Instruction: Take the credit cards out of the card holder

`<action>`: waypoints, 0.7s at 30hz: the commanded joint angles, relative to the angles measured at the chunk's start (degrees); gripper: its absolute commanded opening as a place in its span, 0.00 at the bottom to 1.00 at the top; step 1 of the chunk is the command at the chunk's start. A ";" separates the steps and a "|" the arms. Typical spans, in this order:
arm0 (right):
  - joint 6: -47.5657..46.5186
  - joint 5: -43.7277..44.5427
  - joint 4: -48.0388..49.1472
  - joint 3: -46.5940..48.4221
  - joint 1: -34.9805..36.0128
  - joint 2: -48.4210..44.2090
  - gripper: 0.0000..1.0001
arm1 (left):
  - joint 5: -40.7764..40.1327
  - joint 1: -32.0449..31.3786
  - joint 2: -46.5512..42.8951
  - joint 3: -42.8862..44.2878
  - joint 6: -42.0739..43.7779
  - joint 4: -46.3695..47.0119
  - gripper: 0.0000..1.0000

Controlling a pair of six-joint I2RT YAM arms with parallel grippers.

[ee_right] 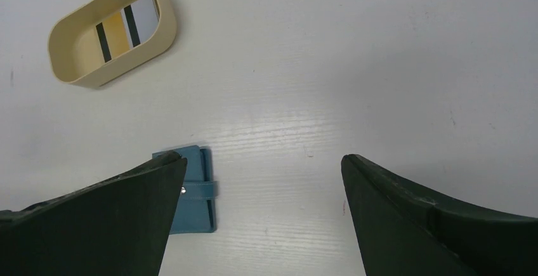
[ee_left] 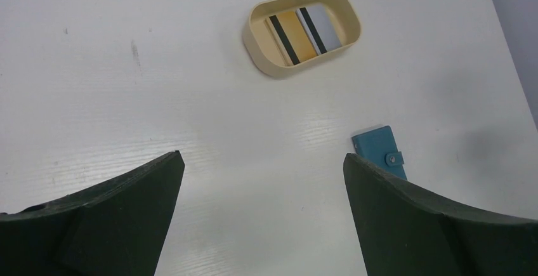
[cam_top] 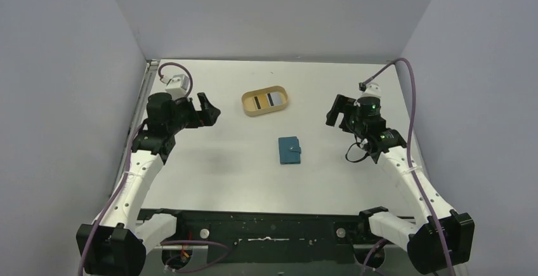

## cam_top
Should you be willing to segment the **blue leather card holder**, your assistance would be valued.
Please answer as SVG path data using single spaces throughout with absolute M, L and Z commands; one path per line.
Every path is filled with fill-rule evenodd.
M 296 136 L 278 138 L 280 164 L 300 164 L 301 147 Z

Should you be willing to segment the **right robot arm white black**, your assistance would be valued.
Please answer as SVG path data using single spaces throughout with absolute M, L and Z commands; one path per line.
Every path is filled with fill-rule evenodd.
M 378 237 L 400 248 L 421 274 L 437 272 L 470 259 L 475 223 L 468 213 L 458 213 L 435 190 L 411 156 L 409 144 L 381 116 L 381 100 L 375 96 L 354 99 L 337 95 L 326 115 L 326 124 L 351 133 L 403 197 L 414 222 L 378 206 L 360 212 L 358 237 L 373 242 Z

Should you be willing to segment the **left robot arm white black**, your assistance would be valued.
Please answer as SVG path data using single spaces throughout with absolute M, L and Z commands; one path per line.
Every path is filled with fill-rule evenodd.
M 170 214 L 157 214 L 140 226 L 136 222 L 176 144 L 176 134 L 213 126 L 221 114 L 205 93 L 197 97 L 200 110 L 189 97 L 174 98 L 166 92 L 148 97 L 147 117 L 129 142 L 121 179 L 94 221 L 82 224 L 76 233 L 78 275 L 139 275 L 147 254 L 164 239 L 179 244 L 187 238 L 187 225 Z

